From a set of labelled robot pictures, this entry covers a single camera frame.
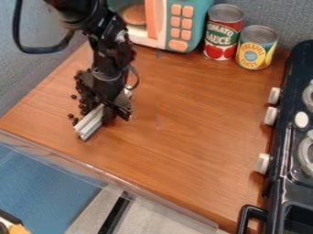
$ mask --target white knob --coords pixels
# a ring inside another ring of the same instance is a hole
[[[270,106],[267,108],[264,123],[272,126],[274,125],[276,117],[277,117],[277,108]]]
[[[270,155],[269,154],[259,154],[254,171],[265,175],[268,165],[269,165]]]
[[[268,103],[276,105],[278,103],[279,96],[280,96],[280,89],[272,88],[270,95],[268,97]]]
[[[308,115],[305,112],[298,112],[295,117],[295,124],[298,128],[308,126]]]

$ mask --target tin can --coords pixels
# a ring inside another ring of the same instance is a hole
[[[236,62],[245,69],[266,69],[272,63],[277,41],[277,33],[270,27],[246,27],[239,39]]]
[[[243,11],[238,6],[229,4],[213,6],[209,10],[204,56],[215,60],[232,59],[242,29]]]

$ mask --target can label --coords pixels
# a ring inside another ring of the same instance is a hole
[[[233,58],[240,33],[240,30],[236,31],[233,27],[210,21],[205,37],[204,55],[216,60]]]
[[[239,42],[236,61],[245,69],[266,69],[272,62],[277,43],[259,45],[252,42]]]

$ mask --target orange button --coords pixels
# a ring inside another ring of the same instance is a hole
[[[184,40],[191,40],[191,31],[189,31],[189,30],[182,30],[181,38],[183,38]]]
[[[178,28],[170,29],[170,36],[179,38],[180,37],[180,30]]]
[[[168,46],[174,50],[184,52],[188,48],[188,44],[186,41],[182,40],[170,40]]]
[[[170,23],[173,27],[180,27],[180,18],[179,17],[171,17]]]
[[[187,5],[183,8],[183,16],[187,18],[192,18],[193,16],[193,6]]]
[[[182,21],[182,26],[183,26],[185,29],[191,29],[191,28],[192,28],[192,20],[191,20],[191,19],[184,18],[183,21]]]
[[[175,16],[180,16],[181,15],[181,5],[174,4],[172,5],[172,14]]]

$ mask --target toy stove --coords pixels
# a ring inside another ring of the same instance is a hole
[[[271,154],[255,170],[265,175],[264,208],[243,207],[237,233],[249,219],[260,233],[313,233],[313,40],[292,50],[282,90],[272,88],[264,123],[275,127]]]

